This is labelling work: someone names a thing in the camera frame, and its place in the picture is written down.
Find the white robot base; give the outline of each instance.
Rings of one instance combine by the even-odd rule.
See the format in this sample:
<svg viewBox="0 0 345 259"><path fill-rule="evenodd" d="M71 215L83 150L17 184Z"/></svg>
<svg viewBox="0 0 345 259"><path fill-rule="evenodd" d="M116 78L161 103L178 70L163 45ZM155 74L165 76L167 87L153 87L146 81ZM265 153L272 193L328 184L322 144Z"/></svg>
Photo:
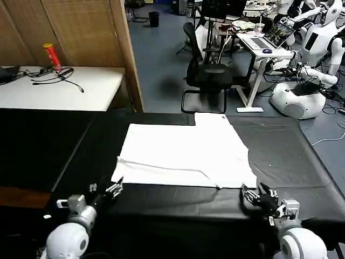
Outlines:
<svg viewBox="0 0 345 259"><path fill-rule="evenodd" d="M296 119L314 118L322 111L326 97L321 93L306 96L296 96L294 89L296 82L284 82L276 85L270 98L270 103L282 114Z"/></svg>

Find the cup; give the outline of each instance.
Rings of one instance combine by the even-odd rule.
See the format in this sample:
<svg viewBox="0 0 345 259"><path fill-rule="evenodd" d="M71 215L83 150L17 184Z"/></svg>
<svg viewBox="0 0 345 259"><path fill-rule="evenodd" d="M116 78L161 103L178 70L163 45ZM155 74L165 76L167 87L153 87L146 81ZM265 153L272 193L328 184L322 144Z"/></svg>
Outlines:
<svg viewBox="0 0 345 259"><path fill-rule="evenodd" d="M264 26L265 26L265 24L263 24L263 23L257 23L257 24L255 25L254 32L255 32L256 34L262 33Z"/></svg>

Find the chair backrest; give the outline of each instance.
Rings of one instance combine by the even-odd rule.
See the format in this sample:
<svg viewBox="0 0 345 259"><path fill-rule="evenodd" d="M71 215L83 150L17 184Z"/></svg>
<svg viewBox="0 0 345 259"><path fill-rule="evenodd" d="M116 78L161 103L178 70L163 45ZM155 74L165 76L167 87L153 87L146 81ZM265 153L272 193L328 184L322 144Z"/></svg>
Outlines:
<svg viewBox="0 0 345 259"><path fill-rule="evenodd" d="M183 30L189 38L189 44L192 48L193 58L187 68L187 84L193 80L194 76L198 73L199 62L203 60L200 49L196 40L195 29L192 23L188 22L183 25Z"/></svg>
<svg viewBox="0 0 345 259"><path fill-rule="evenodd" d="M192 48L192 54L193 54L193 58L201 61L202 60L202 56L201 56L201 52L200 49L198 47L198 43L196 40L196 35L195 35L195 29L192 23L188 22L185 23L183 25L183 30L185 32L185 34L188 36L189 38L189 43L190 46Z"/></svg>

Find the laptop screen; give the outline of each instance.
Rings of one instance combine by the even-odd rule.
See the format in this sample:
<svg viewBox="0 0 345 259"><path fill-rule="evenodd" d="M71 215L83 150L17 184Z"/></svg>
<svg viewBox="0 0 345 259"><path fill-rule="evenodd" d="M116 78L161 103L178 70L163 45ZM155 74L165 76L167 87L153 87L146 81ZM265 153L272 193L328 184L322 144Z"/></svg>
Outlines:
<svg viewBox="0 0 345 259"><path fill-rule="evenodd" d="M293 34L294 31L295 30L291 29L287 25L277 22L264 35L264 39L271 43L274 47L279 47L291 34Z"/></svg>

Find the laptop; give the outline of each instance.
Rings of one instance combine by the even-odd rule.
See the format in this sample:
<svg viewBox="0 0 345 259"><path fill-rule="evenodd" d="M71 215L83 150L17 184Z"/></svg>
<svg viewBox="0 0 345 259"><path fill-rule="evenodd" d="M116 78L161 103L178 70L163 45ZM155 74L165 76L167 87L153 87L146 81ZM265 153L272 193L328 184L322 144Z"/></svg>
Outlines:
<svg viewBox="0 0 345 259"><path fill-rule="evenodd" d="M227 0L226 19L235 21L241 18L247 0Z"/></svg>
<svg viewBox="0 0 345 259"><path fill-rule="evenodd" d="M248 37L243 39L253 50L271 49L280 47L295 30L287 25L277 22L263 37Z"/></svg>

